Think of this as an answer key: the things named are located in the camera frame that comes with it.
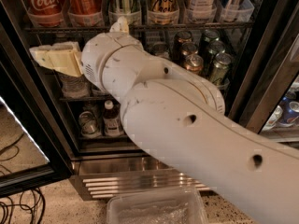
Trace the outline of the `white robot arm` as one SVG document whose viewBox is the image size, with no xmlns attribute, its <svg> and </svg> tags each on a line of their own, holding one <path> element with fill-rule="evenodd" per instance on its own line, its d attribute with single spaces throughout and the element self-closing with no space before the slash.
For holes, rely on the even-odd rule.
<svg viewBox="0 0 299 224">
<path fill-rule="evenodd" d="M 34 60 L 85 76 L 121 105 L 129 138 L 162 163 L 201 181 L 259 224 L 299 224 L 299 153 L 224 115 L 219 89 L 144 51 L 119 18 L 84 47 L 33 47 Z"/>
</svg>

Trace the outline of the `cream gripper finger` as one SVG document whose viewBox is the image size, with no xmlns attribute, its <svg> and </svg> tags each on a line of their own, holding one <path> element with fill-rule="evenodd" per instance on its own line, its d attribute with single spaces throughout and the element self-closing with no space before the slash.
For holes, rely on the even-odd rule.
<svg viewBox="0 0 299 224">
<path fill-rule="evenodd" d="M 117 19 L 117 21 L 111 25 L 109 31 L 110 32 L 123 32 L 123 33 L 128 34 L 129 33 L 128 20 L 124 16 L 119 17 Z"/>
<path fill-rule="evenodd" d="M 64 50 L 64 49 L 73 49 L 75 51 L 80 51 L 80 47 L 78 42 L 63 42 L 63 43 L 55 43 L 53 45 L 41 45 L 38 47 L 29 48 L 31 52 L 38 50 Z"/>
</svg>

